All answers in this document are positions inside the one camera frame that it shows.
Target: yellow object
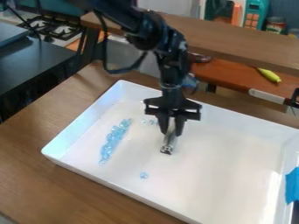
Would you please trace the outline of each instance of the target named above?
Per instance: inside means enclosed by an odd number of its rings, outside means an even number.
[[[270,81],[276,82],[276,83],[282,82],[281,78],[274,72],[271,72],[269,70],[262,69],[262,68],[258,68],[258,69]]]

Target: wooden table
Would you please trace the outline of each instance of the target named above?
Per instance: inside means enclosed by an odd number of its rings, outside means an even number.
[[[153,77],[138,72],[108,76],[94,62],[0,125],[1,213],[20,224],[183,223],[60,168],[40,153],[120,78],[158,88]],[[215,94],[194,98],[299,129],[294,117],[271,109]]]
[[[285,98],[286,104],[299,88],[296,77],[299,75],[299,40],[229,24],[162,15],[169,25],[185,35],[192,52],[220,58],[206,65],[193,66],[192,72],[202,81],[247,94],[250,89],[257,89]],[[100,21],[92,12],[83,16],[81,23],[93,29],[101,28]],[[123,34],[119,25],[108,20],[107,24],[111,33]],[[251,66],[273,69],[282,78],[282,83],[270,82]]]

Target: white tray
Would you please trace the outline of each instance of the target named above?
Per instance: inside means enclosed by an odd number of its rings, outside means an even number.
[[[297,129],[201,103],[202,121],[188,121],[168,156],[159,152],[159,128],[142,124],[155,119],[144,114],[142,100],[159,95],[118,81],[42,153],[188,223],[290,223],[284,175],[298,164]],[[132,118],[129,132],[108,163],[99,164],[106,135],[124,118]],[[149,177],[141,179],[141,172]]]

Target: wire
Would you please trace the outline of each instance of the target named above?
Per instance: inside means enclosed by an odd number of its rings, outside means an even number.
[[[75,74],[79,71],[79,69],[81,69],[81,64],[80,64],[80,56],[81,56],[81,52],[82,52],[82,48],[85,42],[85,37],[87,35],[87,28],[84,27],[82,34],[81,34],[81,38],[80,38],[80,42],[79,42],[79,46],[76,52],[76,56],[75,59],[73,61],[73,69],[72,69],[72,74]]]
[[[25,23],[27,26],[28,26],[28,28],[32,31],[32,32],[34,32],[36,35],[37,35],[37,37],[38,37],[38,39],[40,39],[40,36],[39,36],[39,34],[38,34],[38,32],[35,30],[35,29],[33,29],[33,27],[26,21],[26,20],[24,20],[14,9],[12,9],[8,4],[7,4],[7,8],[9,8],[9,10],[13,13],[13,14],[15,14],[16,15],[16,17],[18,17],[19,19],[21,19],[22,20],[22,22],[23,23]]]
[[[147,52],[143,52],[142,55],[139,57],[139,59],[136,62],[134,62],[131,66],[124,67],[124,68],[121,68],[121,69],[113,69],[113,70],[108,69],[108,62],[107,62],[108,27],[106,25],[106,22],[105,22],[105,20],[102,16],[102,14],[99,11],[95,10],[94,14],[101,21],[101,25],[102,25],[103,31],[104,31],[103,45],[102,45],[102,48],[101,48],[104,69],[110,74],[125,74],[125,73],[128,73],[128,72],[130,72],[134,69],[137,69],[143,63],[143,60],[145,59],[145,57],[148,55]]]
[[[294,111],[294,108],[291,106],[292,112],[294,116],[297,116],[296,112]]]

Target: blue beads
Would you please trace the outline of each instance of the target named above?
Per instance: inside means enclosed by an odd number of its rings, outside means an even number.
[[[147,174],[145,171],[140,173],[140,178],[141,179],[147,179],[149,177],[149,174]]]
[[[111,158],[115,148],[127,133],[131,123],[131,119],[123,119],[119,126],[112,127],[111,133],[106,136],[106,143],[101,147],[100,164],[104,165]]]
[[[142,124],[158,125],[158,121],[153,119],[149,119],[149,120],[142,119]]]

